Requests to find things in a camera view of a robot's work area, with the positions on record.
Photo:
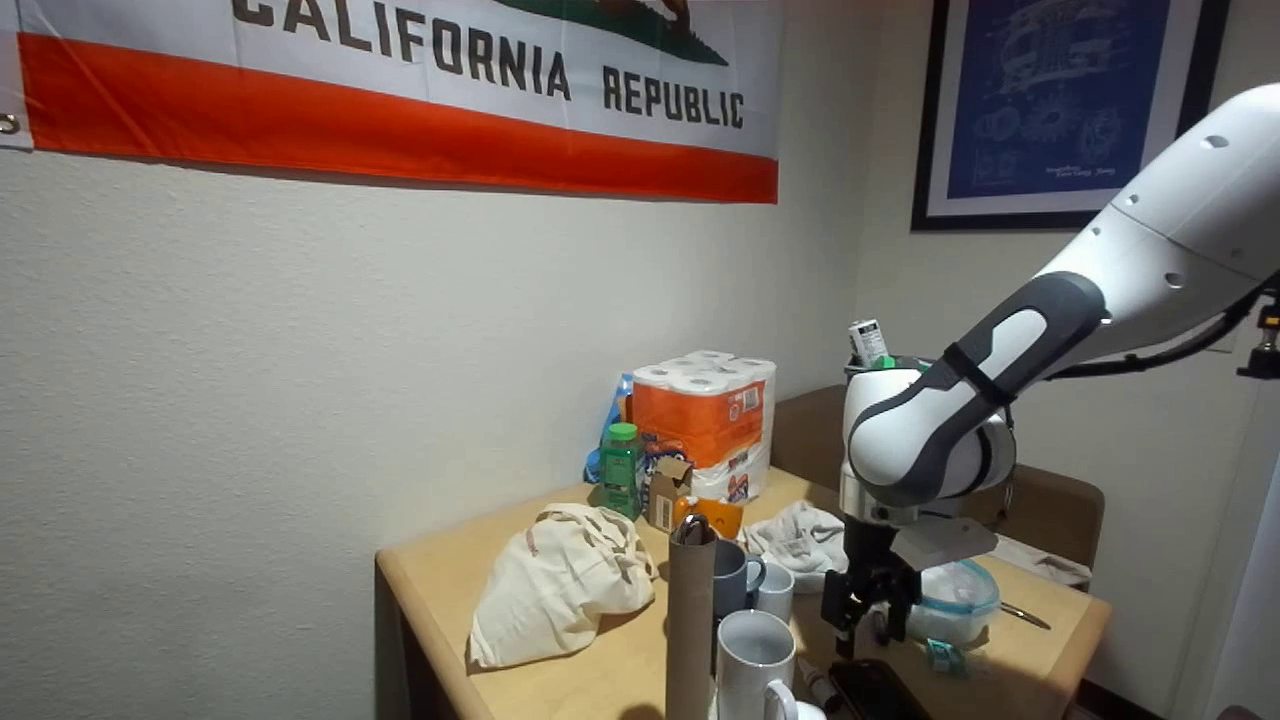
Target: mug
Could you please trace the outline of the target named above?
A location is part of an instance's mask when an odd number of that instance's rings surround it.
[[[755,607],[792,621],[797,575],[781,565],[764,565],[764,581],[755,587]]]
[[[721,624],[735,607],[752,607],[759,581],[759,558],[748,558],[739,543],[716,539],[712,624]]]
[[[716,720],[821,720],[824,712],[792,697],[792,627],[759,607],[726,612],[716,627]]]

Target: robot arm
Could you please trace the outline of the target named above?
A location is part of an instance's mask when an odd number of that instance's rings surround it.
[[[1274,270],[1280,83],[1263,83],[1165,149],[1038,276],[914,380],[855,375],[849,467],[887,509],[992,487],[1010,467],[1010,436],[992,412],[1026,386],[1179,341],[1228,309],[1241,315],[1274,285]]]
[[[1280,83],[1263,83],[1165,149],[939,362],[855,371],[839,487],[849,571],[830,571],[824,587],[836,637],[853,637],[849,627],[887,601],[879,637],[898,641],[919,598],[914,571],[992,547],[989,532],[957,520],[957,501],[1010,477],[1005,410],[1026,386],[1186,358],[1223,336],[1263,287],[1280,293],[1274,270]],[[1124,358],[1196,327],[1198,336],[1176,351]]]

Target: bottle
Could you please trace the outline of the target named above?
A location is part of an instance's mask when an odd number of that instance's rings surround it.
[[[608,426],[601,442],[596,506],[638,518],[638,428]]]

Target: beige cloth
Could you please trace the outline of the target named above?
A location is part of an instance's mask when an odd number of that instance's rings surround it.
[[[650,558],[626,518],[546,506],[509,539],[470,617],[469,658],[509,667],[570,658],[596,641],[601,617],[633,617],[650,601]]]

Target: framed picture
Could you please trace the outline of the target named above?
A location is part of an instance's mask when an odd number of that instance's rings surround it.
[[[910,227],[1082,227],[1208,111],[1228,0],[936,0]]]

